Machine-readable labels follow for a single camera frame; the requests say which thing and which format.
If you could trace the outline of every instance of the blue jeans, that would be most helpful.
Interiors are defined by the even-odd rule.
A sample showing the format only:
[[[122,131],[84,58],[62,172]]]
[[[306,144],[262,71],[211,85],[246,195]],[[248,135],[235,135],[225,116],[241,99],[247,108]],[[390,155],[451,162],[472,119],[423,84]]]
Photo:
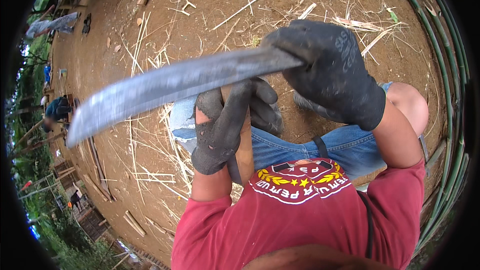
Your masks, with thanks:
[[[383,84],[385,92],[392,82]],[[176,101],[170,114],[170,129],[174,138],[192,153],[197,144],[194,108],[197,96]],[[336,161],[350,179],[362,177],[384,167],[386,164],[370,131],[358,125],[344,125],[321,136],[327,147],[328,157]],[[287,161],[318,158],[319,151],[314,141],[293,144],[261,129],[251,128],[253,163],[255,170]]]

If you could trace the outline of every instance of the dirt ground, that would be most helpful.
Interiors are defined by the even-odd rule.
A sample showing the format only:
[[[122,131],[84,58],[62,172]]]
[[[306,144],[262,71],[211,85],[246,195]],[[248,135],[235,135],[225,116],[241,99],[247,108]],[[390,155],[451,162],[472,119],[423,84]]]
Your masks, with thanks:
[[[139,39],[140,30],[137,26],[138,18],[146,19],[149,16],[145,33],[149,35],[141,42],[137,58],[140,67],[136,67],[135,74],[151,68],[152,64],[147,59],[154,60],[165,47],[170,62],[212,53],[237,19],[237,26],[226,39],[225,46],[220,46],[219,51],[252,47],[258,38],[261,39],[273,31],[275,26],[285,26],[287,20],[298,17],[311,3],[316,3],[317,6],[308,15],[309,20],[332,22],[332,18],[338,16],[375,22],[375,25],[381,27],[392,25],[391,15],[386,8],[395,8],[393,11],[398,20],[404,22],[402,28],[396,28],[394,36],[387,34],[381,38],[369,51],[371,56],[367,54],[365,65],[377,81],[410,84],[427,100],[429,123],[424,135],[430,154],[434,152],[443,135],[446,117],[443,112],[445,99],[441,77],[426,33],[407,0],[258,0],[251,4],[251,9],[241,11],[217,30],[211,29],[248,1],[188,0],[196,6],[185,9],[190,13],[189,16],[174,10],[180,10],[184,0],[178,3],[178,0],[149,0],[145,7],[138,7],[137,0],[84,1],[87,2],[82,4],[88,7],[81,10],[81,18],[74,33],[56,34],[52,46],[54,71],[68,69],[66,79],[53,75],[52,85],[56,95],[72,93],[81,102],[101,88],[132,74],[133,60],[129,52],[135,55],[135,43]],[[85,36],[81,34],[81,30],[83,19],[88,13],[92,14],[92,22],[89,34]],[[378,32],[360,31],[358,39],[363,38],[367,45],[377,35]],[[118,45],[121,45],[121,48],[116,52],[115,47]],[[165,62],[165,55],[162,54],[161,57]],[[299,110],[293,103],[292,88],[280,74],[269,75],[267,78],[279,96],[278,105],[285,122],[282,139],[304,143],[315,135],[323,135],[340,126],[316,116],[313,112]],[[144,216],[154,219],[174,233],[186,205],[186,201],[178,194],[188,197],[189,190],[180,179],[178,165],[161,152],[170,154],[172,150],[169,149],[169,139],[164,122],[160,121],[162,115],[159,111],[140,115],[140,120],[131,122],[132,129],[129,122],[122,122],[94,137],[100,163],[103,163],[105,176],[110,180],[109,188],[117,201],[104,202],[88,184],[87,189],[99,211],[119,236],[170,265],[172,242],[164,234],[148,226]],[[134,146],[130,145],[130,131]],[[82,172],[94,177],[94,167],[86,154],[86,144],[71,150],[64,147],[63,142],[58,142],[57,146],[64,158],[72,159]],[[439,163],[434,167],[432,175],[425,178],[425,199],[431,194],[439,177],[438,166]],[[138,182],[135,175],[130,173],[142,172],[145,169],[152,173],[174,174],[177,183],[165,185],[178,194],[158,182]],[[378,171],[359,178],[354,183],[361,185],[369,182],[377,173]],[[147,231],[146,237],[141,237],[123,219],[126,210],[129,210]]]

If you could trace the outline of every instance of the yellow star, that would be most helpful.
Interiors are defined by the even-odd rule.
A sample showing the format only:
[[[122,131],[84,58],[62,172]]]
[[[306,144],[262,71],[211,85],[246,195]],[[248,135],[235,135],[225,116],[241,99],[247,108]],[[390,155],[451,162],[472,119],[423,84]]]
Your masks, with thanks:
[[[300,187],[304,187],[304,186],[306,186],[308,183],[310,183],[310,182],[308,181],[308,178],[305,178],[305,180],[300,179],[300,181],[301,181],[301,183],[299,184]]]

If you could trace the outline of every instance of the worn black work glove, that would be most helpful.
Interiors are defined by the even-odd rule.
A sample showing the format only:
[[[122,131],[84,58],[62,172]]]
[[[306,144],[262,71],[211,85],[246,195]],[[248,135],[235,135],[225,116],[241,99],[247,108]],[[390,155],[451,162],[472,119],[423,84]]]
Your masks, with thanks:
[[[220,88],[198,95],[195,102],[195,131],[197,147],[191,154],[194,168],[205,175],[221,170],[237,152],[240,131],[250,105],[251,122],[254,126],[267,126],[276,115],[270,107],[277,101],[277,94],[268,82],[260,78],[246,79],[234,84],[225,102]]]
[[[357,39],[347,28],[294,20],[268,34],[262,45],[275,46],[307,63],[283,72],[303,97],[363,130],[373,130],[380,123],[386,93],[365,70]]]

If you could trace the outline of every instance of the red t-shirt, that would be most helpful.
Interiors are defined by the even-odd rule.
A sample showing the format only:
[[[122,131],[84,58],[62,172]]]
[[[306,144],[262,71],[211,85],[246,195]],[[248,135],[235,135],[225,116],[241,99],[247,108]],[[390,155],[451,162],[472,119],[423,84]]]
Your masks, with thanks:
[[[421,160],[407,169],[387,168],[369,184],[372,259],[400,269],[409,264],[420,234],[424,175]],[[241,269],[258,256],[307,244],[365,257],[365,204],[331,159],[258,170],[231,203],[230,196],[189,199],[175,235],[173,269]]]

